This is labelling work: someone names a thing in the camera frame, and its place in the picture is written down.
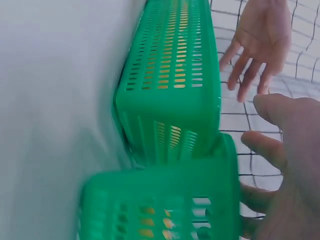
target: hand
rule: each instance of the hand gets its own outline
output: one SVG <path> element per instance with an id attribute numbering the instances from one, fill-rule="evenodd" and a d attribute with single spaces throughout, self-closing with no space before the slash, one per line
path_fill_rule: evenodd
<path id="1" fill-rule="evenodd" d="M 283 143 L 248 131 L 242 142 L 283 175 L 277 191 L 242 185 L 242 202 L 264 219 L 242 217 L 242 235 L 255 240 L 320 239 L 320 102 L 257 95 L 258 114 L 283 131 Z"/>
<path id="2" fill-rule="evenodd" d="M 243 47 L 228 79 L 229 90 L 234 90 L 247 62 L 252 62 L 244 74 L 238 101 L 245 100 L 248 89 L 262 63 L 266 67 L 260 77 L 258 94 L 265 94 L 272 77 L 279 74 L 291 46 L 291 17 L 287 0 L 249 0 L 240 18 L 231 45 L 220 59 L 220 71 Z"/>

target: green plastic basket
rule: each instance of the green plastic basket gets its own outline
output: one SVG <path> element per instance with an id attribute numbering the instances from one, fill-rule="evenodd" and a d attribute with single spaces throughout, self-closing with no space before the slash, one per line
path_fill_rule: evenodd
<path id="1" fill-rule="evenodd" d="M 208 0 L 149 0 L 115 98 L 143 166 L 204 157 L 219 133 L 221 86 Z"/>
<path id="2" fill-rule="evenodd" d="M 220 137 L 207 159 L 92 177 L 80 240 L 238 240 L 237 154 L 231 137 Z"/>

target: white wall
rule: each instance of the white wall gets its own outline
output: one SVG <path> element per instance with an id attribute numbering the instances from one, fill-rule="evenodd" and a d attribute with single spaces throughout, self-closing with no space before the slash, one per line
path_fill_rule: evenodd
<path id="1" fill-rule="evenodd" d="M 0 1 L 1 240 L 74 239 L 83 181 L 129 165 L 110 110 L 144 3 Z"/>

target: netting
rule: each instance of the netting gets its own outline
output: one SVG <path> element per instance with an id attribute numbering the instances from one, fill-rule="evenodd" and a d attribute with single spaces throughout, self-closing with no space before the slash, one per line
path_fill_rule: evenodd
<path id="1" fill-rule="evenodd" d="M 246 0 L 209 0 L 212 21 L 216 36 L 218 55 L 225 53 L 235 34 L 240 16 L 246 6 Z M 292 23 L 292 46 L 283 72 L 274 77 L 269 86 L 270 93 L 280 93 L 291 98 L 310 97 L 320 100 L 320 19 L 318 18 L 320 1 L 289 0 Z M 248 130 L 282 140 L 282 133 L 258 116 L 253 97 L 257 92 L 259 76 L 248 93 L 247 101 L 238 103 L 237 91 L 227 89 L 227 80 L 235 62 L 221 72 L 222 113 L 220 129 L 228 132 L 234 139 L 237 152 L 240 180 L 253 187 L 277 190 L 282 182 L 280 171 L 269 164 L 263 157 L 250 151 L 241 143 L 241 135 Z M 241 213 L 246 217 L 263 218 L 263 214 L 241 206 Z"/>

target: finger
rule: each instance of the finger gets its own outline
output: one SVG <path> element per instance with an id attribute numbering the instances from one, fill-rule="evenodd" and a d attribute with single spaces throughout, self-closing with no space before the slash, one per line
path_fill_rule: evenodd
<path id="1" fill-rule="evenodd" d="M 261 219 L 241 216 L 241 236 L 245 239 L 251 239 L 261 224 L 261 221 Z"/>
<path id="2" fill-rule="evenodd" d="M 275 194 L 276 191 L 267 191 L 241 184 L 241 202 L 257 213 L 267 213 Z"/>
<path id="3" fill-rule="evenodd" d="M 246 94 L 249 90 L 250 85 L 254 81 L 262 63 L 257 60 L 252 60 L 249 68 L 245 71 L 243 81 L 240 84 L 239 92 L 238 92 L 238 101 L 243 102 L 245 100 Z"/>
<path id="4" fill-rule="evenodd" d="M 241 141 L 253 152 L 264 157 L 282 173 L 287 167 L 287 158 L 281 141 L 267 137 L 256 131 L 247 131 Z"/>
<path id="5" fill-rule="evenodd" d="M 253 104 L 257 113 L 266 121 L 283 130 L 286 120 L 295 111 L 295 100 L 278 93 L 256 95 Z"/>
<path id="6" fill-rule="evenodd" d="M 247 62 L 249 61 L 249 54 L 243 52 L 239 59 L 236 61 L 233 70 L 230 74 L 230 77 L 228 79 L 228 88 L 229 90 L 234 90 L 237 84 L 237 81 L 239 79 L 240 74 L 245 69 Z"/>
<path id="7" fill-rule="evenodd" d="M 257 89 L 258 94 L 266 94 L 268 92 L 268 87 L 270 82 L 272 81 L 272 78 L 273 78 L 273 75 L 272 75 L 271 66 L 267 64 L 260 77 L 260 83 Z"/>
<path id="8" fill-rule="evenodd" d="M 219 61 L 220 72 L 222 72 L 225 69 L 226 65 L 237 54 L 240 47 L 241 47 L 240 43 L 237 40 L 233 39 L 230 46 L 225 51 L 225 54 L 222 56 L 222 58 Z"/>

